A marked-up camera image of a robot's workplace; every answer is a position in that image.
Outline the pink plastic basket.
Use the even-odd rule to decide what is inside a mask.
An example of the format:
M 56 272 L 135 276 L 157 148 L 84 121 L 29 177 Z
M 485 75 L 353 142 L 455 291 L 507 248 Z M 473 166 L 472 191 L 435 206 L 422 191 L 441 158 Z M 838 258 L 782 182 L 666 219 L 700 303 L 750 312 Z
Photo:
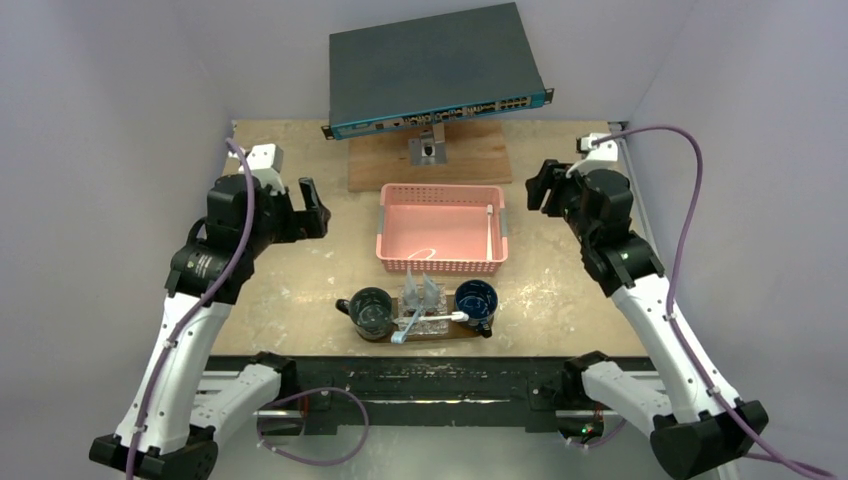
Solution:
M 494 206 L 486 261 L 486 206 Z M 388 272 L 494 275 L 509 258 L 504 191 L 492 185 L 387 183 L 380 191 L 376 256 Z

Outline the dark green cup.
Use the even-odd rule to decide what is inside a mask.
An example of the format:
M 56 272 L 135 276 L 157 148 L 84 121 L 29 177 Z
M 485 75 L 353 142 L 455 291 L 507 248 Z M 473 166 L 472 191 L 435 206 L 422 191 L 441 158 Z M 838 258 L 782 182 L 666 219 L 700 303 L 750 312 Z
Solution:
M 394 331 L 392 297 L 383 289 L 363 288 L 351 299 L 337 299 L 335 308 L 350 318 L 357 334 L 365 340 L 382 340 Z

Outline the blue cup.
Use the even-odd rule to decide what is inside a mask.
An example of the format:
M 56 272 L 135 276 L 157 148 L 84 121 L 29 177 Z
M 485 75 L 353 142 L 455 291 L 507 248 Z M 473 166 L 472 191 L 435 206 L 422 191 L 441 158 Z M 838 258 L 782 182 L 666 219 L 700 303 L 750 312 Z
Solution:
M 468 280 L 460 284 L 454 293 L 454 308 L 467 315 L 462 325 L 483 338 L 493 335 L 494 318 L 499 307 L 499 299 L 492 285 L 480 279 Z

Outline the clear acrylic holder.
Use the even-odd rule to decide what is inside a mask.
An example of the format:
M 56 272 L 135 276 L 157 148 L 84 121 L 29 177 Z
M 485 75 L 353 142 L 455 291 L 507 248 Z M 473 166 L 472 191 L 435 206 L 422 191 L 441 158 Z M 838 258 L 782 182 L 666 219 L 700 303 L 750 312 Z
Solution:
M 423 311 L 422 315 L 448 315 L 451 313 L 451 308 L 448 306 L 448 296 L 446 293 L 446 288 L 443 283 L 436 283 L 441 289 L 441 304 L 440 311 L 435 314 L 428 314 Z M 404 302 L 401 298 L 403 293 L 404 286 L 399 288 L 399 295 L 396 300 L 396 313 L 395 319 L 398 317 L 410 317 L 414 314 L 414 312 L 407 312 Z M 422 284 L 418 284 L 419 295 L 422 298 Z M 447 322 L 426 322 L 415 324 L 415 326 L 411 329 L 408 336 L 408 341 L 419 340 L 419 339 L 429 339 L 446 336 L 449 333 L 450 321 Z

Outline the oval wooden tray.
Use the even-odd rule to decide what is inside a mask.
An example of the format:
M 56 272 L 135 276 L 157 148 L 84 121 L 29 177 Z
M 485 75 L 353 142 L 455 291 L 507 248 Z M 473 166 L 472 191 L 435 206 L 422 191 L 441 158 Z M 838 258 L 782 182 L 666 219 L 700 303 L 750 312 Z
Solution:
M 454 295 L 452 295 L 452 294 L 447 294 L 447 296 L 448 296 L 448 306 L 451 308 L 451 313 L 452 313 L 452 312 L 456 312 L 456 310 L 455 310 L 455 308 L 454 308 Z M 393 301 L 393 314 L 394 314 L 394 319 L 395 319 L 395 313 L 396 313 L 396 300 L 397 300 L 397 298 L 392 297 L 392 301 Z M 393 333 L 394 333 L 395 331 L 397 331 L 397 330 L 398 330 L 398 328 L 394 325 L 394 331 L 393 331 Z M 390 337 L 391 337 L 391 335 L 390 335 L 389 337 L 387 337 L 387 338 L 382 339 L 382 340 L 378 340 L 378 341 L 371 341 L 371 342 L 382 342 L 382 343 L 390 343 L 390 344 L 392 344 L 392 343 L 390 342 Z M 419 340 L 413 340 L 413 341 L 408 341 L 408 340 L 407 340 L 405 343 L 406 343 L 406 344 L 410 344 L 410 343 L 412 343 L 412 342 L 425 342 L 425 341 L 430 342 L 430 341 L 443 341 L 443 340 L 460 340 L 460 339 L 469 339 L 469 338 L 475 338 L 475 337 L 482 337 L 482 336 L 481 336 L 481 335 L 479 335 L 479 334 L 477 334 L 477 333 L 475 333 L 475 332 L 473 332 L 473 331 L 471 331 L 471 330 L 466 329 L 466 328 L 462 325 L 462 323 L 455 323 L 455 322 L 451 322 L 451 321 L 450 321 L 449 333 L 448 333 L 446 336 L 436 337 L 436 338 L 429 338 L 429 339 L 419 339 Z

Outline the light blue toothbrush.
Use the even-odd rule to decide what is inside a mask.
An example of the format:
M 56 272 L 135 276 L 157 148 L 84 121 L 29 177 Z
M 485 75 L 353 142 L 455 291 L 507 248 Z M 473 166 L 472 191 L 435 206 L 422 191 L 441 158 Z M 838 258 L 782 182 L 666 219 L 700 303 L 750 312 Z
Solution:
M 408 339 L 409 332 L 415 326 L 415 324 L 419 321 L 423 311 L 424 311 L 423 307 L 419 306 L 415 310 L 414 314 L 409 318 L 406 325 L 403 328 L 399 328 L 397 331 L 395 331 L 391 335 L 390 342 L 392 344 L 397 344 L 397 345 L 404 344 Z

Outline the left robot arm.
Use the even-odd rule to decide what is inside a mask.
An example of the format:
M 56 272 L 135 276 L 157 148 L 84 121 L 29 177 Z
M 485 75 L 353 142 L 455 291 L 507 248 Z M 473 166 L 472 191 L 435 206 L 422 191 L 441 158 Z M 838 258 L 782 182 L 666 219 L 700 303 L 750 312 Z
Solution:
M 292 361 L 260 353 L 235 381 L 199 403 L 196 392 L 211 349 L 257 257 L 272 244 L 320 239 L 330 210 L 312 178 L 298 181 L 304 209 L 287 187 L 258 175 L 216 180 L 206 214 L 171 258 L 163 316 L 142 383 L 124 419 L 95 438 L 92 462 L 127 478 L 206 479 L 229 436 L 260 406 L 284 409 L 297 399 Z

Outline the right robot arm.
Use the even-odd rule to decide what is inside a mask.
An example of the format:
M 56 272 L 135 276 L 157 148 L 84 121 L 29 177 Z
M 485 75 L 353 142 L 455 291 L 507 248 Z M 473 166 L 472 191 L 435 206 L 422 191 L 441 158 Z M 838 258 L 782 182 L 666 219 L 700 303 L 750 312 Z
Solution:
M 594 351 L 566 362 L 561 392 L 576 407 L 591 401 L 642 432 L 666 474 L 692 479 L 737 460 L 769 418 L 744 401 L 711 362 L 673 300 L 664 266 L 631 228 L 630 181 L 615 170 L 577 171 L 548 159 L 525 183 L 527 207 L 563 219 L 588 275 L 636 332 L 664 389 L 657 391 Z

